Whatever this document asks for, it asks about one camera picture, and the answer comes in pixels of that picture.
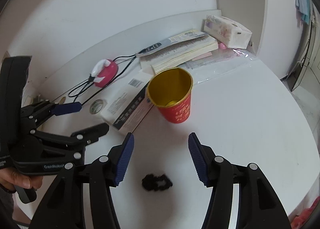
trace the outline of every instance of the product box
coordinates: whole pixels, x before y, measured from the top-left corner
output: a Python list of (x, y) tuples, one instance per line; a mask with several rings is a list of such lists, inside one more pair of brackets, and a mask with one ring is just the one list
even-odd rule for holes
[(207, 16), (204, 31), (228, 48), (246, 49), (252, 32), (242, 24), (223, 16)]
[(99, 112), (106, 123), (126, 135), (133, 132), (153, 104), (147, 97), (147, 85), (153, 77), (151, 67), (142, 69)]

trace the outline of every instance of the round table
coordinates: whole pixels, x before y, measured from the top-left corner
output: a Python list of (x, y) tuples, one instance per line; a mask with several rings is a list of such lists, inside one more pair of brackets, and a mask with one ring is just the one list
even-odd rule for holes
[[(233, 164), (258, 164), (288, 215), (308, 193), (319, 175), (320, 164), (315, 140), (303, 113), (285, 86), (260, 60), (236, 58), (221, 64), (236, 65), (240, 60), (245, 63), (215, 78), (211, 68), (219, 66), (218, 63), (190, 70), (195, 85), (191, 114), (184, 123), (167, 122), (153, 107), (136, 128), (135, 147), (124, 180), (111, 189), (122, 229), (201, 228), (212, 189), (198, 179), (188, 150), (191, 132), (216, 155)], [(127, 82), (138, 70), (136, 65), (118, 84)], [(113, 91), (116, 85), (96, 99), (108, 100)], [(89, 106), (79, 113), (52, 117), (45, 130), (70, 135), (100, 123), (101, 119), (89, 114)], [(106, 136), (86, 147), (85, 163), (107, 154), (123, 139), (124, 135), (111, 127)], [(173, 187), (163, 192), (147, 192), (141, 180), (149, 173), (166, 174)], [(235, 186), (229, 228), (236, 225), (237, 194)], [(88, 187), (85, 187), (85, 216), (87, 228), (91, 229), (88, 199)], [(28, 208), (20, 206), (32, 216), (36, 203)]]

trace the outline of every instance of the electric wire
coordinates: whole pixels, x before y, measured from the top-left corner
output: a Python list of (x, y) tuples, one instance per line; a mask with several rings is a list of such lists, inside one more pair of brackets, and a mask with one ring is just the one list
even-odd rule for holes
[[(135, 55), (131, 55), (131, 56), (120, 56), (120, 57), (116, 57), (115, 59), (113, 59), (113, 61), (116, 61), (117, 59), (121, 59), (121, 58), (127, 58), (127, 59), (125, 59), (125, 60), (117, 63), (117, 65), (119, 65), (119, 64), (121, 64), (121, 63), (123, 63), (123, 62), (126, 62), (126, 61), (128, 61), (128, 60), (132, 60), (132, 61), (133, 61), (133, 60), (136, 58), (136, 56), (135, 56)], [(117, 75), (117, 76), (116, 76), (115, 78), (113, 78), (106, 86), (104, 86), (102, 89), (100, 89), (100, 90), (98, 91), (98, 93), (101, 92), (103, 89), (105, 89), (109, 84), (111, 84), (111, 83), (112, 83), (116, 78), (118, 78), (120, 75), (122, 75), (123, 72), (124, 72), (124, 71), (129, 67), (129, 65), (132, 63), (132, 61), (129, 62), (129, 64), (125, 67), (125, 69), (124, 69), (119, 75)], [(90, 87), (92, 87), (93, 84), (94, 84), (94, 83), (92, 82), (91, 78), (88, 78), (88, 79), (80, 82), (80, 83), (77, 84), (76, 86), (70, 88), (68, 91), (66, 91), (66, 92), (64, 92), (63, 94), (61, 94), (60, 96), (58, 96), (55, 100), (57, 100), (58, 98), (60, 98), (61, 96), (63, 96), (65, 93), (68, 93), (68, 92), (69, 92), (69, 93), (68, 93), (68, 97), (69, 97), (69, 98), (75, 98), (75, 99), (73, 100), (73, 102), (75, 102), (75, 101), (77, 100), (77, 98), (78, 98), (80, 95), (82, 95), (84, 92), (86, 92)], [(72, 95), (72, 93), (74, 93), (74, 92), (75, 92), (76, 90), (78, 90), (80, 87), (82, 87), (82, 89), (80, 90), (80, 92), (77, 93), (77, 94), (75, 94), (75, 95)]]
[(110, 80), (109, 83), (107, 83), (104, 87), (102, 87), (100, 90), (98, 90), (97, 92), (95, 92), (92, 96), (90, 96), (87, 100), (85, 100), (82, 105), (86, 104), (89, 100), (91, 100), (93, 97), (95, 97), (96, 95), (98, 95), (101, 91), (103, 91), (106, 87), (108, 87), (113, 81), (115, 81), (118, 77), (120, 77), (126, 70), (127, 68), (132, 64), (132, 62), (136, 59), (136, 57), (134, 56), (130, 62), (127, 64), (127, 66), (121, 71), (120, 74), (116, 75), (113, 79)]

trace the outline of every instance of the finger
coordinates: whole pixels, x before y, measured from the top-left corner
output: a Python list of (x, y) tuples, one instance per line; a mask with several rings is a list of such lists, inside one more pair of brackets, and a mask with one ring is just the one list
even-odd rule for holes
[(0, 177), (7, 182), (23, 187), (31, 188), (31, 181), (28, 176), (22, 175), (15, 168), (4, 168), (0, 170)]
[(15, 191), (14, 185), (2, 178), (0, 178), (0, 184), (10, 191)]
[(39, 189), (42, 186), (42, 179), (43, 176), (32, 176), (31, 179), (31, 186), (35, 189)]

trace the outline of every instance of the tissue box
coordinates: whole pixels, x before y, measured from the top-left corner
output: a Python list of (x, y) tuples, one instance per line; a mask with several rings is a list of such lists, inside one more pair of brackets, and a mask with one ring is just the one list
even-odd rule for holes
[(207, 16), (204, 31), (228, 48), (246, 49), (252, 32), (242, 24), (223, 16)]

